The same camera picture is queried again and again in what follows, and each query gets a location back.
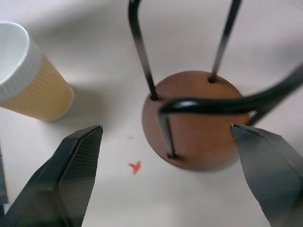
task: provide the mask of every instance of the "tan cup sleeve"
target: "tan cup sleeve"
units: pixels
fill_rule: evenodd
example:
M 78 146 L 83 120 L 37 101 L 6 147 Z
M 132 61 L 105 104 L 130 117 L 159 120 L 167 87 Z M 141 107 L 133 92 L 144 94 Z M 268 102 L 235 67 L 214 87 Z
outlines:
M 66 112 L 72 99 L 72 88 L 43 56 L 34 81 L 16 96 L 0 101 L 0 106 L 39 120 L 51 121 Z

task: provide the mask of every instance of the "black metal leg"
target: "black metal leg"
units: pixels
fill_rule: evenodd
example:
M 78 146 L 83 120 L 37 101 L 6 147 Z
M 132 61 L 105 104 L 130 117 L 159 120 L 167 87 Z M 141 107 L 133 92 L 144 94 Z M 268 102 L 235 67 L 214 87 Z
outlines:
M 138 20 L 138 9 L 141 0 L 130 0 L 128 6 L 128 19 L 129 24 L 132 30 L 134 42 L 136 44 L 137 52 L 145 73 L 145 78 L 148 84 L 148 87 L 151 92 L 151 100 L 159 100 L 159 95 L 156 92 L 156 88 L 152 79 L 152 72 L 150 65 L 148 63 L 146 50 L 144 47 L 142 34 L 140 30 L 139 20 Z
M 255 115 L 252 116 L 249 122 L 246 123 L 247 126 L 254 126 L 258 121 L 260 121 L 271 109 L 257 111 Z
M 219 70 L 219 67 L 221 65 L 221 61 L 222 61 L 222 57 L 224 55 L 225 49 L 226 49 L 226 45 L 228 42 L 228 39 L 231 35 L 232 32 L 232 27 L 234 25 L 234 22 L 236 20 L 239 8 L 240 8 L 240 4 L 241 4 L 241 0 L 233 0 L 232 2 L 232 6 L 226 21 L 226 25 L 225 25 L 225 29 L 221 38 L 221 42 L 216 54 L 216 58 L 214 61 L 214 67 L 213 67 L 213 72 L 211 77 L 208 79 L 208 81 L 210 83 L 215 83 L 217 80 L 217 73 Z
M 175 151 L 175 147 L 174 147 L 174 142 L 172 139 L 172 133 L 171 133 L 171 128 L 170 128 L 170 123 L 169 123 L 169 118 L 167 114 L 159 114 L 159 123 L 160 123 L 160 127 L 162 129 L 162 132 L 164 134 L 164 138 L 166 141 L 166 144 L 168 146 L 168 154 L 167 157 L 170 159 L 177 159 L 178 156 L 176 154 Z

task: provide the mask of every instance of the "carbon fiber texture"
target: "carbon fiber texture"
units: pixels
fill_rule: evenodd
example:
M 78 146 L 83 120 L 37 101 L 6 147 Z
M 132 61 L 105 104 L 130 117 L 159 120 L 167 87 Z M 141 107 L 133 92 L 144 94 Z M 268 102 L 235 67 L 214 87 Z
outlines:
M 79 142 L 59 183 L 59 195 L 74 227 L 82 225 L 93 190 L 101 136 L 97 130 Z
M 302 157 L 265 130 L 240 126 L 232 133 L 247 184 L 271 226 L 302 226 Z

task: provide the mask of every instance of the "curved metal bar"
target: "curved metal bar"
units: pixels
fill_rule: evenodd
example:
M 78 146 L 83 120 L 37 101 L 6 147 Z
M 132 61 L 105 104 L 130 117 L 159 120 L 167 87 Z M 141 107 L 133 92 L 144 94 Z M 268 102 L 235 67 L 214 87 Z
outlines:
M 221 65 L 221 61 L 226 49 L 226 45 L 228 43 L 229 37 L 232 32 L 232 27 L 234 25 L 234 22 L 236 20 L 239 8 L 241 5 L 241 0 L 233 0 L 232 5 L 229 11 L 228 18 L 226 20 L 225 29 L 223 31 L 223 35 L 220 41 L 219 48 L 217 50 L 216 58 L 214 60 L 214 67 L 211 77 L 208 79 L 210 83 L 214 83 L 217 81 L 217 73 L 219 70 L 219 67 Z
M 141 0 L 130 0 L 128 5 L 128 20 L 133 34 L 134 42 L 139 54 L 139 58 L 142 64 L 142 68 L 145 74 L 145 78 L 150 89 L 151 100 L 159 100 L 159 95 L 156 92 L 155 84 L 152 79 L 152 72 L 150 65 L 148 63 L 148 58 L 146 50 L 144 47 L 144 42 L 140 30 L 139 20 L 138 20 L 138 9 Z
M 245 114 L 256 110 L 257 113 L 247 123 L 248 125 L 253 125 L 302 84 L 303 63 L 282 82 L 256 95 L 238 99 L 177 98 L 168 101 L 160 108 L 158 118 L 168 145 L 169 156 L 178 158 L 172 146 L 173 139 L 169 125 L 167 124 L 170 114 L 234 115 Z

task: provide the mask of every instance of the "paper cup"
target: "paper cup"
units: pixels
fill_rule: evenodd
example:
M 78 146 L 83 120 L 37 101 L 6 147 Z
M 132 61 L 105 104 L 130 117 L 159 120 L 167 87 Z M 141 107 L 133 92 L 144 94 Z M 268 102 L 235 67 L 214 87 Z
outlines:
M 0 106 L 43 121 L 63 116 L 72 88 L 20 25 L 0 21 Z

